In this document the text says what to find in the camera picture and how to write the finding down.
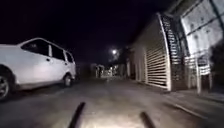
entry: street light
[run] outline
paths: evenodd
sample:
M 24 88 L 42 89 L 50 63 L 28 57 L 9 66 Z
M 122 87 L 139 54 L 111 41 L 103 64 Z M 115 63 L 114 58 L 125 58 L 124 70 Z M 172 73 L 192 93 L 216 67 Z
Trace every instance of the street light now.
M 112 50 L 112 54 L 113 55 L 117 54 L 117 50 L 116 49 Z

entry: road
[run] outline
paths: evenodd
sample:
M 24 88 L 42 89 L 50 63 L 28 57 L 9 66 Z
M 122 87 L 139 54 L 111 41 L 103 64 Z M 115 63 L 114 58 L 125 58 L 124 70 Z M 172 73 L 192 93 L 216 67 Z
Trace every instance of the road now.
M 205 120 L 172 106 L 165 93 L 125 80 L 91 80 L 72 88 L 50 86 L 15 94 L 0 104 L 0 128 L 67 128 L 85 102 L 80 128 L 204 128 Z

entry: window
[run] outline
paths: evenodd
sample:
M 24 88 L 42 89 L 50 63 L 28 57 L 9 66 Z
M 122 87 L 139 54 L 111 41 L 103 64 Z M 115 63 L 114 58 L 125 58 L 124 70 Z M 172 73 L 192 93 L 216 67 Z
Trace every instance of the window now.
M 21 48 L 29 52 L 38 53 L 45 56 L 49 55 L 48 43 L 43 40 L 34 40 L 32 42 L 24 44 Z
M 72 56 L 67 52 L 66 52 L 66 56 L 67 56 L 68 62 L 72 63 L 73 62 Z
M 51 47 L 52 47 L 52 57 L 64 61 L 65 57 L 63 50 L 54 45 L 51 45 Z

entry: van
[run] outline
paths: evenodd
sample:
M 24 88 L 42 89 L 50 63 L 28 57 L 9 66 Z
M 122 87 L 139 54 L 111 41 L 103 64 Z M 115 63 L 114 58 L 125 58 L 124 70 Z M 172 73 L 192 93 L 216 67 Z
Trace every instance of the van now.
M 75 67 L 71 53 L 43 38 L 16 45 L 0 44 L 0 100 L 14 90 L 59 82 L 71 86 Z

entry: white car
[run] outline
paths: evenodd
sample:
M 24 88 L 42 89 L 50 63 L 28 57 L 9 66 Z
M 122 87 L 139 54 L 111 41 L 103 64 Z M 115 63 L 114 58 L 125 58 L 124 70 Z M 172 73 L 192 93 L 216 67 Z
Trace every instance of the white car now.
M 75 75 L 72 54 L 43 38 L 17 45 L 0 44 L 0 100 L 18 89 L 61 81 L 71 86 Z

